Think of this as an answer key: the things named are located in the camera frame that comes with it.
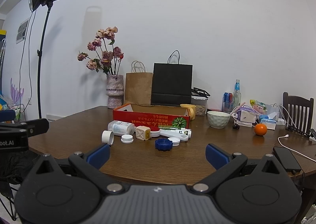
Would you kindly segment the brown paper bag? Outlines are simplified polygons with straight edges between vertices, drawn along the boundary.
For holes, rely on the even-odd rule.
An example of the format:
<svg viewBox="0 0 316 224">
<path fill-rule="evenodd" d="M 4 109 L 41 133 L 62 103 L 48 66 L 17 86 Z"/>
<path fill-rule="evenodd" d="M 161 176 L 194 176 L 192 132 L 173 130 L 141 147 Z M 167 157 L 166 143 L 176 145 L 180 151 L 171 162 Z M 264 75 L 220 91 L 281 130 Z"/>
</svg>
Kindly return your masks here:
<svg viewBox="0 0 316 224">
<path fill-rule="evenodd" d="M 150 105 L 153 73 L 147 72 L 140 61 L 131 63 L 131 73 L 125 77 L 125 103 Z"/>
</svg>

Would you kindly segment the clear glass bottle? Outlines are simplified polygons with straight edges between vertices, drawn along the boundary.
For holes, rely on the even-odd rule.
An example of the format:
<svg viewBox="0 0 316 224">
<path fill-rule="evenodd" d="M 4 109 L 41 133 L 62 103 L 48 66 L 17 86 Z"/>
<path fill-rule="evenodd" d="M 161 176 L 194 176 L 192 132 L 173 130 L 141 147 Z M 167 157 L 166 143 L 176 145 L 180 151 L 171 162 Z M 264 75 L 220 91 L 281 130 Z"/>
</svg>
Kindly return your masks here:
<svg viewBox="0 0 316 224">
<path fill-rule="evenodd" d="M 232 99 L 232 103 L 233 103 L 233 108 L 236 108 L 237 106 L 239 106 L 241 104 L 241 91 L 240 91 L 240 80 L 237 79 L 235 82 L 235 89 L 233 92 L 233 99 Z"/>
</svg>

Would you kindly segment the white pill bottle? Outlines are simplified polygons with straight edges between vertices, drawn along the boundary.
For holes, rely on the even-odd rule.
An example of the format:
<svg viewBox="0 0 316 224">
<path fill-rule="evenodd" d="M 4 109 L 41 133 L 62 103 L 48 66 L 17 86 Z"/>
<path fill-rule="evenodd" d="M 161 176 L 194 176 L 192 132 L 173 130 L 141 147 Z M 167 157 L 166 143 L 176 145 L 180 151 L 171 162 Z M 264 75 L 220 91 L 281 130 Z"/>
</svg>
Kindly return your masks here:
<svg viewBox="0 0 316 224">
<path fill-rule="evenodd" d="M 108 130 L 112 131 L 115 136 L 133 135 L 135 126 L 133 123 L 114 120 L 109 122 Z"/>
</svg>

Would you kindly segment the white tape roll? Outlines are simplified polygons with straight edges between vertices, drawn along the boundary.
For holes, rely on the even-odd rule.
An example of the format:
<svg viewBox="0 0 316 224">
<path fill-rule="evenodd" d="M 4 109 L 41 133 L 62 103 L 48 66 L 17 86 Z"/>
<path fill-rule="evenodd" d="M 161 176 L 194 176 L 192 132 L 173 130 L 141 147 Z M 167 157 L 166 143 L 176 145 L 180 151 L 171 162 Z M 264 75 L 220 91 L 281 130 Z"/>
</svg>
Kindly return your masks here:
<svg viewBox="0 0 316 224">
<path fill-rule="evenodd" d="M 114 143 L 114 133 L 113 131 L 104 130 L 101 135 L 102 143 L 106 143 L 108 145 L 113 145 Z"/>
</svg>

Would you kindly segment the white ribbed cap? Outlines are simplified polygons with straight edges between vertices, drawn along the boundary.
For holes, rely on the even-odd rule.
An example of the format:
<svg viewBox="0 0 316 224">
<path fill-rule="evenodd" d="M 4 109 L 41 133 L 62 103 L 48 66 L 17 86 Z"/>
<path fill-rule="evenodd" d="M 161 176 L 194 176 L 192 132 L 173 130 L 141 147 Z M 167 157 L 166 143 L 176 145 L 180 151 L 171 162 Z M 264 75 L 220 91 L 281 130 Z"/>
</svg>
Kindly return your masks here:
<svg viewBox="0 0 316 224">
<path fill-rule="evenodd" d="M 133 142 L 133 136 L 129 134 L 122 135 L 120 141 L 124 144 L 130 144 Z"/>
</svg>

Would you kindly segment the dried pink flowers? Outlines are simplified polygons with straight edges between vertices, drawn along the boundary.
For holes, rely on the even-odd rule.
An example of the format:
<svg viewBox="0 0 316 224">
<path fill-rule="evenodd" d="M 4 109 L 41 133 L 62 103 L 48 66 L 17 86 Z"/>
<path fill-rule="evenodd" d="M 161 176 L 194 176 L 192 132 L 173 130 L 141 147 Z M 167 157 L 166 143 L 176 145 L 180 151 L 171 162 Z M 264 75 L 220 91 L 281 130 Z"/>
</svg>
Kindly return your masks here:
<svg viewBox="0 0 316 224">
<path fill-rule="evenodd" d="M 116 26 L 99 29 L 95 38 L 87 44 L 88 53 L 79 52 L 77 60 L 86 60 L 86 67 L 91 71 L 118 75 L 124 53 L 119 46 L 115 46 L 116 33 Z"/>
</svg>

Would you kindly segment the colourful snack packet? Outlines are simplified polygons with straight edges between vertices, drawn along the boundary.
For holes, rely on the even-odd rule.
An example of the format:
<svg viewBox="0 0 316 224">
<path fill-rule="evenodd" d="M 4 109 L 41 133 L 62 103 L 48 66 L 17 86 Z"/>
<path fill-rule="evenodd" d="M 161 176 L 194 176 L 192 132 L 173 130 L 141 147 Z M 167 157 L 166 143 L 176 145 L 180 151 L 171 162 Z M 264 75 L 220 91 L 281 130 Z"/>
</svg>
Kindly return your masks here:
<svg viewBox="0 0 316 224">
<path fill-rule="evenodd" d="M 267 107 L 266 104 L 263 102 L 259 102 L 257 100 L 251 99 L 250 100 L 251 107 L 257 111 L 260 115 L 267 114 Z"/>
</svg>

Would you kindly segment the white textured bowl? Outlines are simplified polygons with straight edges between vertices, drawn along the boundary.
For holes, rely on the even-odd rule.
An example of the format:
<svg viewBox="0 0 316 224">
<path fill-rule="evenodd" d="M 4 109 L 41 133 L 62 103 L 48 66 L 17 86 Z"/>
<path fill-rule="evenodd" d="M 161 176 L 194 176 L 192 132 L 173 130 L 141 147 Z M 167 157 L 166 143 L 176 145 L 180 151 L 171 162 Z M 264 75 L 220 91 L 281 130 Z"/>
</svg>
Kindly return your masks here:
<svg viewBox="0 0 316 224">
<path fill-rule="evenodd" d="M 230 114 L 219 111 L 208 111 L 207 119 L 210 127 L 223 129 L 230 120 Z"/>
</svg>

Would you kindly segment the blue tissue pack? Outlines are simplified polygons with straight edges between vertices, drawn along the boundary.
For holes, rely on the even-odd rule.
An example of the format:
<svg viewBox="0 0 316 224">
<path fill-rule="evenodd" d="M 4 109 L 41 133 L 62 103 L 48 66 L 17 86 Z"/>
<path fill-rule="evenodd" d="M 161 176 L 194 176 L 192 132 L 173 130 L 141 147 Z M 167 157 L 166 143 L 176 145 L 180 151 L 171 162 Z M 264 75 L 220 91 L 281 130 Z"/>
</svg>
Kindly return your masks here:
<svg viewBox="0 0 316 224">
<path fill-rule="evenodd" d="M 261 114 L 259 116 L 259 123 L 264 124 L 269 130 L 275 130 L 278 121 L 278 116 L 278 112 L 272 112 L 268 115 Z"/>
</svg>

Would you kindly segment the beige cube toy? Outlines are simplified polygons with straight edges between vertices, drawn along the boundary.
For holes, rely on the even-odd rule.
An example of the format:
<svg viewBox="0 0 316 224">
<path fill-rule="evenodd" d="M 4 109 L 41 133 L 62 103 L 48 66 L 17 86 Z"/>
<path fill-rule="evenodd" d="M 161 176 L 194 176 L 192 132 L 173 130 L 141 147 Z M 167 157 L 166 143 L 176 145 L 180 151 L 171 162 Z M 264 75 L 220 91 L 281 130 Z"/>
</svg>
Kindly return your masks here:
<svg viewBox="0 0 316 224">
<path fill-rule="evenodd" d="M 150 128 L 146 126 L 137 126 L 135 128 L 135 136 L 139 140 L 149 140 L 150 139 Z"/>
</svg>

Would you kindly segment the black paper bag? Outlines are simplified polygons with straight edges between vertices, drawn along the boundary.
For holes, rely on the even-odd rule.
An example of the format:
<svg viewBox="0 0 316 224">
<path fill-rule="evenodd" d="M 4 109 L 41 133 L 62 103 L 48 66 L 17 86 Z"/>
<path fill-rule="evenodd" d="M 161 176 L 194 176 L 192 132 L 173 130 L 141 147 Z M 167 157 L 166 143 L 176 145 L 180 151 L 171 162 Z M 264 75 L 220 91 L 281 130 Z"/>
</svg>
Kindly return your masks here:
<svg viewBox="0 0 316 224">
<path fill-rule="evenodd" d="M 180 52 L 175 50 L 166 63 L 155 63 L 151 85 L 151 104 L 178 106 L 191 102 L 193 66 L 171 63 L 174 55 L 180 60 Z"/>
</svg>

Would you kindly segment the white plastic tool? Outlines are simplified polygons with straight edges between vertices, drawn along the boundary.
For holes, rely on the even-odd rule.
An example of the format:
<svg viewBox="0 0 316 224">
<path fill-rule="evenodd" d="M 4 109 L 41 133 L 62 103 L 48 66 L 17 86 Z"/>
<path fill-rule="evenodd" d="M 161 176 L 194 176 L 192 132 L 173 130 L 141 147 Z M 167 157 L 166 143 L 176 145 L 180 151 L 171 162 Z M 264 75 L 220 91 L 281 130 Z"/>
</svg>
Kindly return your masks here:
<svg viewBox="0 0 316 224">
<path fill-rule="evenodd" d="M 164 137 L 176 137 L 179 138 L 181 141 L 188 141 L 189 140 L 189 136 L 186 134 L 180 134 L 177 133 L 175 131 L 171 131 L 171 130 L 164 130 L 164 129 L 160 129 L 157 131 L 150 131 L 150 136 L 151 137 L 159 137 L 159 136 L 164 136 Z"/>
</svg>

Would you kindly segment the blue ribbed lid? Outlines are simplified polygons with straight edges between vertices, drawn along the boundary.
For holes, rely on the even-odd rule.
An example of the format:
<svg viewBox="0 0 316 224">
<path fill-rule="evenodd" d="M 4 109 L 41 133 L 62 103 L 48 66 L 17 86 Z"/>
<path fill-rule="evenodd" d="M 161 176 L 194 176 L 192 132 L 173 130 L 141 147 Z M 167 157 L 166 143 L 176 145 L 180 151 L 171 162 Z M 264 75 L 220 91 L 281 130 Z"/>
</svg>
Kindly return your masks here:
<svg viewBox="0 0 316 224">
<path fill-rule="evenodd" d="M 172 141 L 164 138 L 155 140 L 155 148 L 159 151 L 170 151 L 173 147 Z"/>
</svg>

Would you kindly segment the orange fruit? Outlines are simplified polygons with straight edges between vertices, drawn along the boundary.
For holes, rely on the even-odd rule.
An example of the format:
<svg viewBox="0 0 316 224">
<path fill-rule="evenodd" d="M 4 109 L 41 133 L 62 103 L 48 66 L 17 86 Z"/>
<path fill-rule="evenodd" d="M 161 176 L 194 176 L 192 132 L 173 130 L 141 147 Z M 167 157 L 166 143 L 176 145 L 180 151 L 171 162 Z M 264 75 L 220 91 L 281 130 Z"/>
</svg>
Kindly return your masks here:
<svg viewBox="0 0 316 224">
<path fill-rule="evenodd" d="M 254 132 L 257 136 L 264 136 L 267 133 L 267 126 L 263 123 L 256 124 Z"/>
</svg>

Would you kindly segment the clear food container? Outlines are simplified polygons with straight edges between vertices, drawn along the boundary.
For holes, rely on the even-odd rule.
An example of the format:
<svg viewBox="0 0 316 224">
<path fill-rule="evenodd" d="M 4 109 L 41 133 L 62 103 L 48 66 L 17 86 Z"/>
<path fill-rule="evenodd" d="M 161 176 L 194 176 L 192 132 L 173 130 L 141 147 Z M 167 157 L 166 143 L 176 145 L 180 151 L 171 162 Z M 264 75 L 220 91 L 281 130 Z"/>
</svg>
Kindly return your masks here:
<svg viewBox="0 0 316 224">
<path fill-rule="evenodd" d="M 191 89 L 191 104 L 196 106 L 196 115 L 204 116 L 207 113 L 207 101 L 211 95 L 204 89 Z"/>
</svg>

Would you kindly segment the yellow mug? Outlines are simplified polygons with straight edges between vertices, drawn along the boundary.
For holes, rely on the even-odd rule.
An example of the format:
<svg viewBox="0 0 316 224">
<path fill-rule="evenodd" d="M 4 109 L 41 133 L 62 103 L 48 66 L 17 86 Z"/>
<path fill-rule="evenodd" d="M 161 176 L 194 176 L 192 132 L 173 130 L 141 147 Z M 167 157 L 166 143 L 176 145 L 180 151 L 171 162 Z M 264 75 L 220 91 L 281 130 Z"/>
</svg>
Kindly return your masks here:
<svg viewBox="0 0 316 224">
<path fill-rule="evenodd" d="M 180 104 L 182 108 L 185 108 L 190 116 L 190 120 L 194 120 L 196 118 L 196 105 L 192 104 Z"/>
</svg>

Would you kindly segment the red cardboard box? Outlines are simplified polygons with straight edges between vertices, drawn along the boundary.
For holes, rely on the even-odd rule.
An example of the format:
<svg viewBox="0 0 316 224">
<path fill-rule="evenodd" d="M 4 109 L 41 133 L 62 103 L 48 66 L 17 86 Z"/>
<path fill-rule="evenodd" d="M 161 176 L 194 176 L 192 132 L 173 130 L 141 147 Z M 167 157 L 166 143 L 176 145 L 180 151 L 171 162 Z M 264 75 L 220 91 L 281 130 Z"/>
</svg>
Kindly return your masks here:
<svg viewBox="0 0 316 224">
<path fill-rule="evenodd" d="M 137 126 L 174 126 L 188 128 L 190 115 L 186 108 L 125 104 L 113 110 L 113 119 Z"/>
</svg>

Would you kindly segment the white purple box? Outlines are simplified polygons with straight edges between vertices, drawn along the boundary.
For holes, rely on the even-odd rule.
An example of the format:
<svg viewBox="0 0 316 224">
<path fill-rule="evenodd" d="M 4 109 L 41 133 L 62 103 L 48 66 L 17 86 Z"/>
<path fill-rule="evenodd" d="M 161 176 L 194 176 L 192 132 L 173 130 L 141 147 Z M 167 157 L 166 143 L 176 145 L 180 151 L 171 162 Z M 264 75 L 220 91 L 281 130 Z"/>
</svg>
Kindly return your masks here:
<svg viewBox="0 0 316 224">
<path fill-rule="evenodd" d="M 260 113 L 251 106 L 246 105 L 246 102 L 243 102 L 232 110 L 230 116 L 233 117 L 234 124 L 251 128 L 255 125 Z"/>
</svg>

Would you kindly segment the small black ball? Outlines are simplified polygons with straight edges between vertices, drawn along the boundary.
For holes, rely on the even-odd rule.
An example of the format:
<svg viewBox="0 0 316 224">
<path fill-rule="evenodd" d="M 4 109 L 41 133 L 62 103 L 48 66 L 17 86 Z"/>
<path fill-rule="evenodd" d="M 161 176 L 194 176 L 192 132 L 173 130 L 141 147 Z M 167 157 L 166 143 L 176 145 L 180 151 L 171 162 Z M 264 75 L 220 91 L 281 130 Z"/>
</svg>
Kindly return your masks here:
<svg viewBox="0 0 316 224">
<path fill-rule="evenodd" d="M 238 125 L 237 123 L 234 123 L 232 128 L 235 129 L 235 130 L 239 130 L 240 125 Z"/>
</svg>

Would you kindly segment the black smartphone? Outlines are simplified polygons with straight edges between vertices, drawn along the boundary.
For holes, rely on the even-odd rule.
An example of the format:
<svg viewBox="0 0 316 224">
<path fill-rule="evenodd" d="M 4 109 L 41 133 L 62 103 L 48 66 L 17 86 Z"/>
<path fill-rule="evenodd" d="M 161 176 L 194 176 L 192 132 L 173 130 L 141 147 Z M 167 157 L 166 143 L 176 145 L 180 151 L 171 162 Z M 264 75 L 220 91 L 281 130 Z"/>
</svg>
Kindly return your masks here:
<svg viewBox="0 0 316 224">
<path fill-rule="evenodd" d="M 301 166 L 291 151 L 282 147 L 273 147 L 273 154 L 287 172 L 300 173 Z"/>
</svg>

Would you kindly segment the pink ceramic vase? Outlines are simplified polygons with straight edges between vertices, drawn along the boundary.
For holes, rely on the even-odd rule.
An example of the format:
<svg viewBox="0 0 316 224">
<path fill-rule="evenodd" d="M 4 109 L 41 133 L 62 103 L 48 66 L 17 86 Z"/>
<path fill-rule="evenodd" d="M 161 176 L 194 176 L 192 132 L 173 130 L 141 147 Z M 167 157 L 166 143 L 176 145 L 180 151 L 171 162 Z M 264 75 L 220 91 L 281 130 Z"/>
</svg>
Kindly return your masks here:
<svg viewBox="0 0 316 224">
<path fill-rule="evenodd" d="M 108 75 L 106 81 L 106 95 L 108 96 L 109 109 L 122 106 L 124 97 L 123 75 Z"/>
</svg>

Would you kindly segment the blue soda can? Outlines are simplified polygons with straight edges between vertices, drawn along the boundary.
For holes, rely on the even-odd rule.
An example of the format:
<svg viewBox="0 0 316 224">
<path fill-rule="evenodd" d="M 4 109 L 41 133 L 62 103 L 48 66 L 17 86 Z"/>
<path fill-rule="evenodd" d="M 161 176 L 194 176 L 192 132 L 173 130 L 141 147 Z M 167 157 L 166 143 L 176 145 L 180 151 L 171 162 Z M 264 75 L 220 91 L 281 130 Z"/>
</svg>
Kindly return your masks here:
<svg viewBox="0 0 316 224">
<path fill-rule="evenodd" d="M 232 98 L 233 95 L 230 92 L 225 92 L 222 98 L 222 111 L 230 113 L 232 111 Z"/>
</svg>

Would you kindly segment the small white lid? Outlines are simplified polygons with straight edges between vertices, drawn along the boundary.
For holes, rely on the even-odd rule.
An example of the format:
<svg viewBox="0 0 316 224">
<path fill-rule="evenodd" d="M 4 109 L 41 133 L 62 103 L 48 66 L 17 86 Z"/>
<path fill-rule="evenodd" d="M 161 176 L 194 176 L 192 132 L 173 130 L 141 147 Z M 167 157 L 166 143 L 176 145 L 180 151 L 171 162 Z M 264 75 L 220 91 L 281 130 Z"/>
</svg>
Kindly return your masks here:
<svg viewBox="0 0 316 224">
<path fill-rule="evenodd" d="M 181 140 L 177 137 L 170 137 L 168 138 L 172 142 L 172 146 L 179 146 Z"/>
</svg>

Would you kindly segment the white green tube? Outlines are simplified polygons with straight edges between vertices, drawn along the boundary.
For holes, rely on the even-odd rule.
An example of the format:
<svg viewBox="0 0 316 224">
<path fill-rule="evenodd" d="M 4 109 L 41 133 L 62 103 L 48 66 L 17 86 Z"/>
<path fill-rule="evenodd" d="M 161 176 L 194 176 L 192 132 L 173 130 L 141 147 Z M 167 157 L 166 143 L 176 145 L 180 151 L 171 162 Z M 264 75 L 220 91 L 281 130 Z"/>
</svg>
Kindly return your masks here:
<svg viewBox="0 0 316 224">
<path fill-rule="evenodd" d="M 186 129 L 186 128 L 181 128 L 181 127 L 174 127 L 174 126 L 158 126 L 160 129 L 163 130 L 172 130 L 173 132 L 183 134 L 183 135 L 188 135 L 189 139 L 192 136 L 192 130 L 191 129 Z"/>
</svg>

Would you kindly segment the dark wooden chair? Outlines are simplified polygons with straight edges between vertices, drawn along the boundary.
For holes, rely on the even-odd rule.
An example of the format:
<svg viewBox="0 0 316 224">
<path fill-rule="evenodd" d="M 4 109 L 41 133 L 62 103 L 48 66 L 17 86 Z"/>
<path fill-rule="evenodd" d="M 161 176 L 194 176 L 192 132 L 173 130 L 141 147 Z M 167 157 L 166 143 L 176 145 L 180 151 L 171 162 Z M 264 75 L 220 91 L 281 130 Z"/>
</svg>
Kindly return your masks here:
<svg viewBox="0 0 316 224">
<path fill-rule="evenodd" d="M 314 99 L 306 99 L 300 96 L 290 96 L 283 93 L 283 114 L 288 125 L 294 126 L 302 131 L 309 131 L 312 126 Z"/>
</svg>

